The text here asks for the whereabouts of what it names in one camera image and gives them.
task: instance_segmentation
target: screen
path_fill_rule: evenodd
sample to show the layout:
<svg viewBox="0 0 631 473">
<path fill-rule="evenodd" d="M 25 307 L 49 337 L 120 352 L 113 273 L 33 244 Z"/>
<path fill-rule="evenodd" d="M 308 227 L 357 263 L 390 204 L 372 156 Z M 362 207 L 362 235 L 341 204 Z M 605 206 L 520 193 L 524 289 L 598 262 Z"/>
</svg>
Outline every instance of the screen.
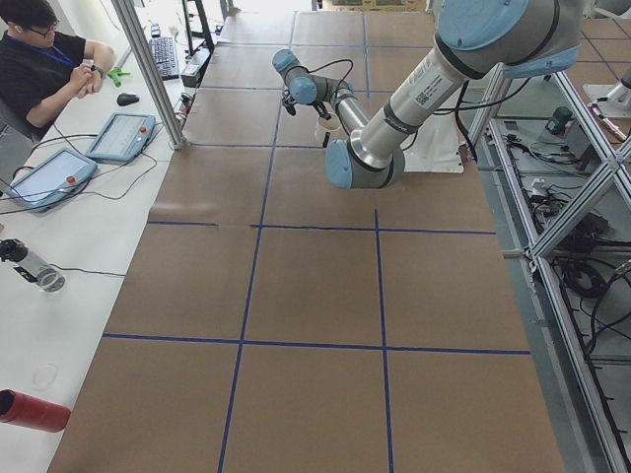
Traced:
<svg viewBox="0 0 631 473">
<path fill-rule="evenodd" d="M 86 162 L 63 151 L 40 168 L 32 170 L 23 181 L 13 186 L 27 202 L 37 202 L 66 182 L 66 177 L 84 168 Z"/>
<path fill-rule="evenodd" d="M 135 141 L 144 120 L 143 116 L 117 115 L 99 142 L 90 150 L 91 155 L 124 156 Z"/>
</svg>

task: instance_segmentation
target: white desk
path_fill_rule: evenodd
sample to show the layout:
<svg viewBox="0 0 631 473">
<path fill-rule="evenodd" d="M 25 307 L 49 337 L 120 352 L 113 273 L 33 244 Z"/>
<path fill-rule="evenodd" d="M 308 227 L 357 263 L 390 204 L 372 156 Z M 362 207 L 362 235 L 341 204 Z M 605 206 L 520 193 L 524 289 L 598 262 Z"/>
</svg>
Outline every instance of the white desk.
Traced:
<svg viewBox="0 0 631 473">
<path fill-rule="evenodd" d="M 99 94 L 72 100 L 57 119 L 64 135 L 98 133 L 115 111 L 153 113 L 160 121 L 133 55 L 116 88 L 107 79 Z M 180 81 L 165 82 L 172 104 L 183 91 Z M 121 92 L 135 92 L 141 100 L 120 107 L 115 99 Z M 44 139 L 58 136 L 52 128 Z M 90 139 L 73 140 L 86 150 Z M 29 159 L 36 165 L 63 141 L 37 149 Z M 0 216 L 5 230 L 0 239 L 18 238 L 47 262 L 62 267 L 124 273 L 145 227 L 172 156 L 169 137 L 163 130 L 145 153 L 130 165 L 90 182 L 86 192 L 122 194 L 145 169 L 143 176 L 121 200 L 97 195 L 79 195 L 43 214 L 23 212 Z M 115 168 L 99 165 L 97 174 Z M 17 210 L 16 204 L 0 201 L 0 212 Z M 105 323 L 116 300 L 122 278 L 63 271 L 66 284 L 48 294 L 28 284 L 10 263 L 0 263 L 2 330 L 0 330 L 0 389 L 10 388 L 72 409 Z M 0 471 L 45 472 L 62 434 L 49 434 L 10 424 L 0 424 Z"/>
</svg>

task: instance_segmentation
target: red cylinder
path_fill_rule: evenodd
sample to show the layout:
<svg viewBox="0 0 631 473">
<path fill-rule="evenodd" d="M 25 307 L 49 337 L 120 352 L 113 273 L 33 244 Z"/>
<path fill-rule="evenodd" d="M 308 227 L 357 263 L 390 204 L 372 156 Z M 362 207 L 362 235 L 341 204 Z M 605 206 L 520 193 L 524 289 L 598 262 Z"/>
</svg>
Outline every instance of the red cylinder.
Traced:
<svg viewBox="0 0 631 473">
<path fill-rule="evenodd" d="M 47 432 L 66 427 L 70 409 L 22 392 L 0 391 L 0 422 Z"/>
</svg>

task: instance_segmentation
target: label on robot arm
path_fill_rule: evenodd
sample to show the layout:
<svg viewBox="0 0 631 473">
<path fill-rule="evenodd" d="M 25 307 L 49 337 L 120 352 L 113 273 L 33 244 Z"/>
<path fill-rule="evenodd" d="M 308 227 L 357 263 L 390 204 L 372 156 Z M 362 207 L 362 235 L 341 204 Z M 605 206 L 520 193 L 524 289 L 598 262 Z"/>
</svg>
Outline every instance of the label on robot arm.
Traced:
<svg viewBox="0 0 631 473">
<path fill-rule="evenodd" d="M 423 108 L 429 109 L 454 84 L 431 61 L 421 62 L 410 74 L 409 95 Z"/>
</svg>

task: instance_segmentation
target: man's hand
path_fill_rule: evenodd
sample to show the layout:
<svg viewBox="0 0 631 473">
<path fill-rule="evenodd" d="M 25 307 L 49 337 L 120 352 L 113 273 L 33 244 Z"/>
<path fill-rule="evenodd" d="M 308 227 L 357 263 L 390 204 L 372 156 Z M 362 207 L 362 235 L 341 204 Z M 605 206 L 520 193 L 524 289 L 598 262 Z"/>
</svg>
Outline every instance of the man's hand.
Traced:
<svg viewBox="0 0 631 473">
<path fill-rule="evenodd" d="M 76 97 L 82 99 L 88 93 L 87 86 L 92 81 L 93 74 L 90 70 L 90 64 L 79 64 L 72 70 L 68 85 L 76 91 Z"/>
<path fill-rule="evenodd" d="M 92 71 L 92 77 L 86 83 L 84 89 L 86 94 L 95 94 L 101 90 L 103 86 L 103 79 L 101 79 L 101 73 L 99 71 Z"/>
</svg>

